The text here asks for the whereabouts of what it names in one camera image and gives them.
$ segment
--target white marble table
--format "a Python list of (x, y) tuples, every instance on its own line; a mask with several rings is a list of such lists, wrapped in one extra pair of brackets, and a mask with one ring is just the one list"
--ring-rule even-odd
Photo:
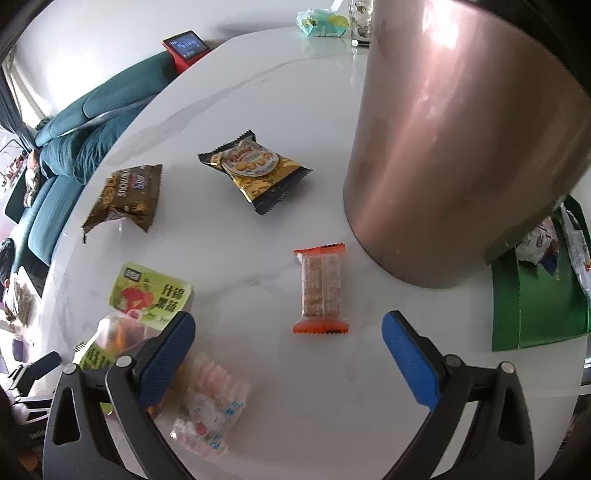
[[(566, 430), (582, 376), (584, 338), (492, 353), (489, 268), (456, 288), (414, 287), (379, 268), (353, 237), (342, 186), (365, 66), (365, 53), (353, 56), (346, 40), (306, 38), (296, 27), (228, 41), (131, 124), (64, 229), (44, 292), (39, 353), (57, 349), (71, 358), (74, 345), (88, 340), (109, 313), (108, 294), (121, 265), (136, 261), (192, 283), (196, 348), (255, 386), (230, 432), (231, 452), (216, 464), (176, 448), (198, 478), (382, 478), (427, 414), (381, 339), (382, 317), (393, 309), (443, 353), (474, 365), (496, 366), (504, 359), (516, 365), (538, 474)], [(314, 169), (265, 216), (255, 213), (229, 178), (197, 158), (249, 128), (261, 144)], [(163, 163), (164, 172), (149, 233), (116, 221), (91, 231), (83, 245), (80, 226), (106, 177), (155, 163)], [(591, 177), (583, 182), (589, 185)], [(591, 218), (591, 193), (579, 188), (575, 194)], [(300, 267), (292, 250), (333, 242), (348, 249), (343, 293), (350, 333), (295, 335)], [(469, 420), (460, 425), (442, 467), (451, 465)], [(165, 434), (167, 427), (162, 424)]]

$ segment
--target orange and clear wrapper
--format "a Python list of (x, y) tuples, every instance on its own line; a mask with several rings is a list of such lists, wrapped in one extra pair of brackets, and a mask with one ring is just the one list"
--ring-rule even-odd
[(347, 333), (341, 312), (341, 259), (345, 244), (294, 250), (301, 262), (301, 319), (294, 333)]

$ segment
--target pink snack package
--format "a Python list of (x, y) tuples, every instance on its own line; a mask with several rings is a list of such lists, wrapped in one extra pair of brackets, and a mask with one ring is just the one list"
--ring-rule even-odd
[(198, 353), (171, 438), (206, 458), (225, 452), (224, 438), (246, 405), (251, 386)]

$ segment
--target sofa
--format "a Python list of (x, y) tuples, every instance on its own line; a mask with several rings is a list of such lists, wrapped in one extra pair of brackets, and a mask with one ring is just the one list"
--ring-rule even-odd
[(35, 137), (42, 184), (29, 208), (23, 205), (25, 176), (4, 207), (17, 226), (12, 271), (24, 266), (43, 278), (80, 193), (100, 162), (145, 106), (177, 76), (168, 52), (120, 72), (45, 124)]

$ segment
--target wall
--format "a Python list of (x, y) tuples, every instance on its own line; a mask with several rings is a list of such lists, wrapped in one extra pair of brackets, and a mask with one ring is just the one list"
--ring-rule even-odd
[(54, 0), (17, 43), (15, 67), (40, 108), (55, 115), (160, 42), (193, 30), (211, 46), (267, 28), (330, 0)]

